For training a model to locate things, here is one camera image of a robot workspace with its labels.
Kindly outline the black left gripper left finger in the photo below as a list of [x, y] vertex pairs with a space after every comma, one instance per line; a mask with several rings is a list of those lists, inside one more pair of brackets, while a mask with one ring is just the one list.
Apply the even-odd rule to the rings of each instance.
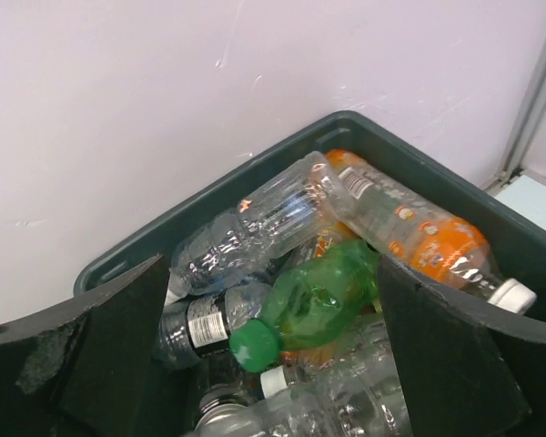
[[156, 255], [0, 325], [0, 436], [130, 436], [164, 306]]

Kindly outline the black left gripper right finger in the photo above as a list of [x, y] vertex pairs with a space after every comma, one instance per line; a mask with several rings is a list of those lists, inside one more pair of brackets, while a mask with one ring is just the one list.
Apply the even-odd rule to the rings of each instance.
[[378, 282], [415, 435], [546, 436], [546, 322], [398, 261]]

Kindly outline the clear bottle black cap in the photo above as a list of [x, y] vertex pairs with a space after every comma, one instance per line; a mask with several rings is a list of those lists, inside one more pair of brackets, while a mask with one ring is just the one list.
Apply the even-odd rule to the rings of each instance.
[[230, 335], [260, 314], [271, 291], [266, 283], [251, 282], [165, 307], [155, 357], [180, 371], [227, 351]]

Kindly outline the clear bottle silver cap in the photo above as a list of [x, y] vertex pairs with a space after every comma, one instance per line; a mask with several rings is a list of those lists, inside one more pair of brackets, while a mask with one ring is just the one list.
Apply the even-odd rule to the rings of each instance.
[[199, 418], [195, 430], [200, 431], [212, 422], [230, 417], [257, 402], [244, 387], [221, 386], [208, 392], [199, 403]]

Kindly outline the green bottle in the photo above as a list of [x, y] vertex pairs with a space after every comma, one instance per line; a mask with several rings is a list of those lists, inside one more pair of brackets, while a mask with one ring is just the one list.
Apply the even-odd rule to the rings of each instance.
[[283, 352], [335, 340], [378, 299], [378, 261], [379, 253], [364, 240], [350, 239], [282, 273], [260, 314], [230, 336], [241, 367], [261, 372]]

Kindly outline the orange label bottle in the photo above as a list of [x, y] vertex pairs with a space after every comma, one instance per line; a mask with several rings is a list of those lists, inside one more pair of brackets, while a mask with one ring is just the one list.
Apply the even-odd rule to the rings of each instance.
[[534, 291], [500, 272], [489, 242], [468, 221], [352, 152], [332, 149], [326, 158], [352, 197], [353, 209], [341, 221], [375, 250], [513, 313], [535, 302]]
[[320, 258], [336, 244], [357, 239], [359, 236], [341, 222], [322, 230], [316, 237], [302, 244], [295, 254], [298, 264], [311, 259]]

